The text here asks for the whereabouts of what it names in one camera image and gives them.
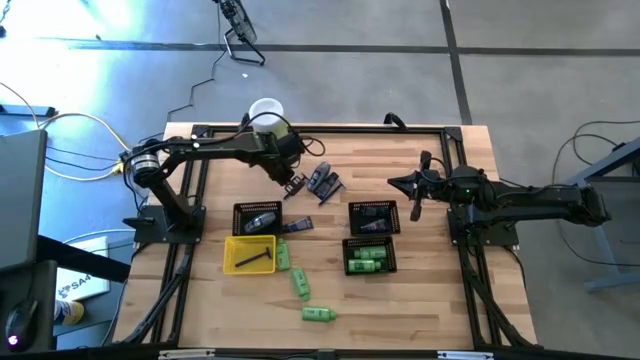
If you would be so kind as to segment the black slotted plastic basket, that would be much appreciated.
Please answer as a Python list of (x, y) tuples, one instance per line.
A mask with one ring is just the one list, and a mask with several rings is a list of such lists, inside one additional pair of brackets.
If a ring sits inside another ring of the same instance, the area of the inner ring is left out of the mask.
[[(382, 217), (382, 218), (366, 217), (366, 216), (362, 216), (360, 213), (360, 208), (362, 206), (387, 206), (390, 209), (390, 213), (388, 216)], [(397, 203), (395, 200), (351, 202), (348, 205), (348, 215), (349, 215), (350, 233), (354, 237), (393, 235), (393, 234), (399, 234), (401, 232), (399, 213), (398, 213)], [(360, 232), (361, 225), (367, 224), (369, 222), (372, 222), (378, 219), (385, 219), (388, 222), (388, 225), (390, 226), (389, 232), (373, 233), (373, 234), (363, 234)]]
[[(276, 220), (269, 227), (257, 234), (246, 234), (244, 225), (252, 218), (266, 212), (274, 212), (276, 214)], [(237, 203), (233, 208), (232, 233), (235, 236), (279, 235), (283, 227), (282, 217), (281, 201)]]
[[(361, 247), (384, 246), (387, 251), (385, 259), (375, 259), (382, 263), (382, 270), (378, 273), (354, 273), (347, 272), (347, 262), (350, 259), (357, 259), (353, 252)], [(395, 256), (395, 248), (391, 237), (372, 237), (372, 238), (351, 238), (342, 241), (344, 272), (346, 276), (356, 275), (377, 275), (397, 272), (397, 261)]]

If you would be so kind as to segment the yellow slotted plastic basket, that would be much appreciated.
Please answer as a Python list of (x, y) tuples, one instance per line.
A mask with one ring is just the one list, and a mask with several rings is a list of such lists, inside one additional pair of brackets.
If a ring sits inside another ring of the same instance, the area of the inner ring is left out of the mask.
[[(269, 247), (272, 258), (263, 257), (241, 267), (239, 261), (265, 251)], [(225, 275), (266, 275), (276, 270), (276, 237), (274, 235), (231, 236), (224, 242), (223, 273)]]

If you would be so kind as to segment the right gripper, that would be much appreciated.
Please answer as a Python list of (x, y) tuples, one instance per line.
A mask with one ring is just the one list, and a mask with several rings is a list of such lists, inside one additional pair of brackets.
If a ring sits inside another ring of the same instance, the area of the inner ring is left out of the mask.
[(493, 185), (483, 169), (459, 165), (441, 177), (438, 170), (430, 168), (432, 161), (444, 166), (442, 160), (434, 158), (428, 151), (422, 151), (417, 171), (387, 180), (388, 184), (414, 201), (412, 221), (420, 218), (424, 198), (459, 204), (476, 202), (480, 207), (491, 204)]

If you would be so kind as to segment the black side desk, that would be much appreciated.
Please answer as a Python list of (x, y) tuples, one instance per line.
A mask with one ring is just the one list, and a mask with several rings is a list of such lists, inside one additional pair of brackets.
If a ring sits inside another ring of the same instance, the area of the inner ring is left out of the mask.
[[(41, 236), (36, 244), (33, 263), (0, 271), (0, 357), (55, 349), (53, 317), (58, 268), (122, 283), (128, 278), (130, 263), (92, 254)], [(39, 302), (36, 338), (28, 350), (10, 352), (5, 338), (7, 316), (16, 304), (28, 298)]]

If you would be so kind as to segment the white cardboard box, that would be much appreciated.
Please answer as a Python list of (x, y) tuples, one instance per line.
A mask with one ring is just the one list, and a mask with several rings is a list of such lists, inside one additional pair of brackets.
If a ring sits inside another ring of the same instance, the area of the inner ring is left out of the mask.
[[(71, 246), (103, 257), (109, 255), (107, 238), (105, 236), (71, 243)], [(57, 269), (57, 300), (67, 302), (81, 301), (107, 293), (109, 290), (110, 282), (108, 280), (64, 268)]]

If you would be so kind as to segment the grey flat monitor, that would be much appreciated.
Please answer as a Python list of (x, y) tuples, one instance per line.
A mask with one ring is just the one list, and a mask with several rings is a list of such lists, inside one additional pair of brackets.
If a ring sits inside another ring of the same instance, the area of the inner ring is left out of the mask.
[(0, 271), (35, 260), (46, 143), (45, 130), (0, 136)]

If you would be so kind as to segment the black computer mouse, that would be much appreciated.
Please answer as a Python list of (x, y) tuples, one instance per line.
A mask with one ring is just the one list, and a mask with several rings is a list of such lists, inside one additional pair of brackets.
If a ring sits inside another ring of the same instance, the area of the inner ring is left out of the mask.
[(10, 352), (24, 352), (33, 345), (37, 333), (38, 307), (37, 300), (28, 298), (9, 311), (5, 338)]

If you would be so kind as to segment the yellow blue can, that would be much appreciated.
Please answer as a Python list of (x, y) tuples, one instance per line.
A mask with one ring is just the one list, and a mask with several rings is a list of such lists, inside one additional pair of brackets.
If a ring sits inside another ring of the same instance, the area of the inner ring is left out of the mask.
[(56, 300), (54, 303), (54, 324), (75, 325), (82, 319), (84, 312), (85, 308), (80, 302)]

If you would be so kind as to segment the silver bracket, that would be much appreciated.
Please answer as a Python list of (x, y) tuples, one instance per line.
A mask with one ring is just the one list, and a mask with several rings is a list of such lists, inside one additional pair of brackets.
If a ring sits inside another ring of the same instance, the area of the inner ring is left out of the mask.
[(438, 360), (495, 360), (491, 352), (476, 351), (438, 351)]
[(174, 349), (160, 351), (157, 360), (204, 360), (214, 357), (215, 351), (210, 349)]

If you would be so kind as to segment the black floor bar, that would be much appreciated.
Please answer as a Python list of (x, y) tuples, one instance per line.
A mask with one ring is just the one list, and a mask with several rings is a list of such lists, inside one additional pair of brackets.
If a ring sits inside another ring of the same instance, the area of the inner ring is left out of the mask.
[(0, 104), (0, 115), (32, 116), (50, 118), (57, 114), (54, 107)]

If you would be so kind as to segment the grey metal table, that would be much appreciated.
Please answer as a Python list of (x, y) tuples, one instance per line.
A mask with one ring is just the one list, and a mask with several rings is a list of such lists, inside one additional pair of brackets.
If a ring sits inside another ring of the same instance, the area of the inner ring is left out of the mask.
[[(628, 143), (624, 143), (623, 145), (615, 145), (608, 155), (595, 163), (588, 165), (585, 169), (579, 171), (575, 175), (567, 178), (565, 183), (567, 185), (586, 186), (591, 182), (607, 182), (609, 180), (606, 177), (607, 174), (638, 158), (640, 158), (640, 137)], [(634, 177), (618, 177), (617, 179), (620, 182), (630, 182), (631, 180), (634, 180)], [(617, 179), (612, 178), (609, 181), (615, 182)], [(563, 243), (573, 255), (589, 264), (603, 265), (609, 268), (610, 275), (584, 282), (583, 287), (587, 293), (594, 293), (626, 285), (640, 284), (640, 264), (620, 263), (615, 261), (614, 253), (607, 239), (606, 231), (602, 225), (596, 226), (593, 232), (600, 254), (604, 256), (603, 261), (589, 259), (579, 254), (567, 239), (561, 223), (556, 221), (555, 226)]]

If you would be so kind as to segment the black floor fan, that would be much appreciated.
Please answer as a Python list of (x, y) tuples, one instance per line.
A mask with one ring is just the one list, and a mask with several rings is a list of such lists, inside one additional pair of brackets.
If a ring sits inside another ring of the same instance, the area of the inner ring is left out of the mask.
[[(224, 44), (229, 57), (236, 62), (254, 64), (263, 66), (266, 58), (256, 48), (255, 44), (258, 40), (254, 26), (248, 16), (246, 9), (241, 0), (212, 0), (217, 8), (221, 11), (224, 18), (229, 22), (230, 29), (224, 33)], [(237, 40), (253, 51), (259, 59), (249, 59), (237, 57), (231, 47), (230, 37), (234, 35)]]

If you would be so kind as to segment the black aluminium table frame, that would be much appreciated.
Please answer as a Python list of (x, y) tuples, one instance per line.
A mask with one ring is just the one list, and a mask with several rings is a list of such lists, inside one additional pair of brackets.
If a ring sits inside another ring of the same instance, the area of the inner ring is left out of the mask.
[[(410, 201), (387, 180), (412, 172), (425, 150), (444, 163), (467, 163), (495, 177), (487, 128), (416, 126), (400, 131), (384, 125), (307, 124), (303, 131), (316, 142), (300, 170), (308, 173), (326, 161), (345, 185), (323, 206), (309, 193), (285, 199), (262, 169), (236, 160), (179, 166), (171, 175), (172, 187), (188, 183), (200, 195), (207, 214), (187, 292), (170, 299), (162, 336), (172, 337), (181, 348), (209, 348), (216, 354), (248, 350), (255, 356), (471, 350), (461, 251), (449, 238), (447, 207), (427, 201), (420, 219), (412, 221)], [(333, 322), (302, 320), (303, 304), (288, 273), (223, 273), (234, 205), (276, 200), (283, 201), (286, 220), (313, 220), (313, 229), (290, 234), (286, 242), (293, 265), (310, 282), (311, 304), (334, 310)], [(395, 200), (399, 211), (401, 232), (393, 238), (397, 272), (346, 276), (342, 241), (350, 235), (348, 205), (383, 200)]]

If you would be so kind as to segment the dark grey deodorant stick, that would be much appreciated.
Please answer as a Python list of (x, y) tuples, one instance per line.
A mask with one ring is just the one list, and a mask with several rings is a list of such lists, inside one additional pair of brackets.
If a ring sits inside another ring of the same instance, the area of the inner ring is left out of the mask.
[(316, 188), (315, 195), (320, 200), (325, 199), (338, 180), (339, 175), (336, 172), (331, 172)]

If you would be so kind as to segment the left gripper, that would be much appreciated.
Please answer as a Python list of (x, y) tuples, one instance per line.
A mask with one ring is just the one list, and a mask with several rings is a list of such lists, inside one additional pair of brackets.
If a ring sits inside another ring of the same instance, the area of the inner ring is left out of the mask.
[(280, 138), (274, 133), (260, 133), (259, 136), (266, 148), (266, 153), (259, 159), (259, 165), (277, 183), (289, 183), (292, 179), (292, 185), (285, 187), (284, 198), (288, 199), (306, 186), (306, 176), (301, 174), (294, 177), (293, 170), (293, 165), (305, 153), (300, 134), (292, 131)]

